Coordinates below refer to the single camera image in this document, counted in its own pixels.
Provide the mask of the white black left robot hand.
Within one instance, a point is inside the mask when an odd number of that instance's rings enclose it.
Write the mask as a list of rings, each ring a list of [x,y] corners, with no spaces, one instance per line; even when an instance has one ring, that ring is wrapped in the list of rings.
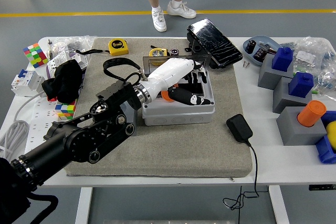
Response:
[[[187,105],[208,105],[211,101],[201,98],[180,87],[175,87],[182,78],[190,73],[202,74],[203,82],[207,82],[205,69],[201,63],[186,58],[170,58],[155,69],[146,81],[140,81],[134,90],[141,103],[154,101],[161,91],[167,91],[170,99]]]

